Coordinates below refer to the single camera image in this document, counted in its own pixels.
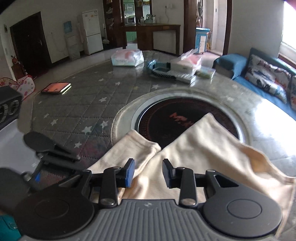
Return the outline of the water dispenser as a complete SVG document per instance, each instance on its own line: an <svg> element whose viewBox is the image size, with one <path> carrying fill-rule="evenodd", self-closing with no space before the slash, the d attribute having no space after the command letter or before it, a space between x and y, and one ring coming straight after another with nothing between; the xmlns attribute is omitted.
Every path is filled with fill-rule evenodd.
<svg viewBox="0 0 296 241"><path fill-rule="evenodd" d="M78 42L76 39L76 35L73 32L72 23L71 21L67 21L63 24L64 27L64 35L66 41L66 47L68 50L69 58L71 61L80 58L80 51Z"/></svg>

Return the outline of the flat butterfly cushion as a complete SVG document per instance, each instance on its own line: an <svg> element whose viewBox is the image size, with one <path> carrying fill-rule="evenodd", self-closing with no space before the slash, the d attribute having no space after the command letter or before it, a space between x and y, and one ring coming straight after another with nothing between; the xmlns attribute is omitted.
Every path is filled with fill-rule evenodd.
<svg viewBox="0 0 296 241"><path fill-rule="evenodd" d="M244 78L287 104L287 91L291 74L286 70L251 54Z"/></svg>

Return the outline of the tissue box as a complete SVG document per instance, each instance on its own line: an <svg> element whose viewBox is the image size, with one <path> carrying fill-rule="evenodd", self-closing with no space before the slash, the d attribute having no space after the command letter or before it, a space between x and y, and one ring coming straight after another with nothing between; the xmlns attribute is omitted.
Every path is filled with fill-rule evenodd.
<svg viewBox="0 0 296 241"><path fill-rule="evenodd" d="M195 75L196 71L201 68L202 55L196 54L195 49L183 53L180 57L170 61L171 70Z"/></svg>

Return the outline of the round black table heater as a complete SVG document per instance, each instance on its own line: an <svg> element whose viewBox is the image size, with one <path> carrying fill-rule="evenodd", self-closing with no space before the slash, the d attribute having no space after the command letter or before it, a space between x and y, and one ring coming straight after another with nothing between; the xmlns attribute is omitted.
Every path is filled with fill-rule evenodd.
<svg viewBox="0 0 296 241"><path fill-rule="evenodd" d="M188 97L167 98L149 105L137 118L135 129L164 148L208 113L240 138L238 128L224 111L207 101Z"/></svg>

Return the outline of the dark wooden cabinet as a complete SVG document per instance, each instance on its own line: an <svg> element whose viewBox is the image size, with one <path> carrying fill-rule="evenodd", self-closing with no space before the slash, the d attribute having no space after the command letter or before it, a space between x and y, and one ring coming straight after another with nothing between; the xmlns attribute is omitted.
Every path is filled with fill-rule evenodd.
<svg viewBox="0 0 296 241"><path fill-rule="evenodd" d="M180 54L180 25L164 23L141 23L143 17L142 7L144 1L133 1L135 19L132 24L125 22L124 1L103 1L105 18L105 38L109 41L110 48L126 48L127 32L137 34L137 46L140 50L155 50L154 32L175 32L175 51L172 55Z"/></svg>

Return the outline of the wet wipes pack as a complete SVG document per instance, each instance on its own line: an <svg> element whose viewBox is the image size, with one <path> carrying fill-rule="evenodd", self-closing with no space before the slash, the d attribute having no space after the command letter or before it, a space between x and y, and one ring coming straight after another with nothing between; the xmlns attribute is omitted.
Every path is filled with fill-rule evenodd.
<svg viewBox="0 0 296 241"><path fill-rule="evenodd" d="M111 56L113 66L136 67L144 63L144 56L141 50L122 49Z"/></svg>

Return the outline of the white refrigerator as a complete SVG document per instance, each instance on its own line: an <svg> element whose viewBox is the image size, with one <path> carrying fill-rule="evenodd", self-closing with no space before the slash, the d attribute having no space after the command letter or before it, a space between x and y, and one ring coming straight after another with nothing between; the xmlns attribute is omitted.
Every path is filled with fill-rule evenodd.
<svg viewBox="0 0 296 241"><path fill-rule="evenodd" d="M81 17L85 53L91 55L102 51L103 44L98 10L85 11L81 14Z"/></svg>

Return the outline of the green booklet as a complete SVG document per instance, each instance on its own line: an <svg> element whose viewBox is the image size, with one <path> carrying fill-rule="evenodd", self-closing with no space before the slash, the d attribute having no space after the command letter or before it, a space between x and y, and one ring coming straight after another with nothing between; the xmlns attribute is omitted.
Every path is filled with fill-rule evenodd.
<svg viewBox="0 0 296 241"><path fill-rule="evenodd" d="M215 72L216 69L201 66L199 69L196 70L195 75L200 78L212 79Z"/></svg>

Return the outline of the upright butterfly cushion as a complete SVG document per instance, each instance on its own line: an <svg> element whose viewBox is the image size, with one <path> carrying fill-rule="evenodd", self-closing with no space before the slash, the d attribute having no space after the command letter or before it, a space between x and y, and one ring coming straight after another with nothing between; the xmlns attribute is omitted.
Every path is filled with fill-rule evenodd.
<svg viewBox="0 0 296 241"><path fill-rule="evenodd" d="M296 111L296 76L294 75L290 81L290 105Z"/></svg>

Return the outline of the blue white kids cabinet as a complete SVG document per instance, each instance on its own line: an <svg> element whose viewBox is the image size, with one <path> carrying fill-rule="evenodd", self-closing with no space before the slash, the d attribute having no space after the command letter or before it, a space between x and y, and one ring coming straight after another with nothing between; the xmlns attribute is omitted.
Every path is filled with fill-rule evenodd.
<svg viewBox="0 0 296 241"><path fill-rule="evenodd" d="M210 29L208 28L196 28L196 40L195 49L198 54L203 54L207 51L207 39Z"/></svg>

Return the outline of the dark entrance door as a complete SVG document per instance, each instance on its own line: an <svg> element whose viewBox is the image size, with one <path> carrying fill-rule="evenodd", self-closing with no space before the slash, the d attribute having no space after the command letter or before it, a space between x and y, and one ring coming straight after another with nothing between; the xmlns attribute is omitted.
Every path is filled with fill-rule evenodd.
<svg viewBox="0 0 296 241"><path fill-rule="evenodd" d="M38 77L52 65L43 29L41 13L35 13L10 27L17 59L26 72Z"/></svg>

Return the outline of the blue corner sofa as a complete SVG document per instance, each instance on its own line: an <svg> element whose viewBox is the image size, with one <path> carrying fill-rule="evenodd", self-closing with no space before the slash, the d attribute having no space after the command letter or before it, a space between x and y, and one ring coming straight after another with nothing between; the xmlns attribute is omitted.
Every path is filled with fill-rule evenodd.
<svg viewBox="0 0 296 241"><path fill-rule="evenodd" d="M213 62L231 72L230 78L267 99L295 119L295 69L284 61L251 48L248 57L223 55Z"/></svg>

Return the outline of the cream sweater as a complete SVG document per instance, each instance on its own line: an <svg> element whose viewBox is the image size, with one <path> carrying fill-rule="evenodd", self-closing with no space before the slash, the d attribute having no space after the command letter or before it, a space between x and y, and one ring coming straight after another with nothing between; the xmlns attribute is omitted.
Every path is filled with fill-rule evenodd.
<svg viewBox="0 0 296 241"><path fill-rule="evenodd" d="M162 161L168 159L173 166L195 173L214 169L274 199L283 213L277 236L287 223L295 196L295 178L282 173L261 151L239 142L211 114L165 148L130 131L90 170L102 173L109 167L123 166L130 158L135 160L132 186L119 190L120 199L178 199L179 191L168 189L163 177Z"/></svg>

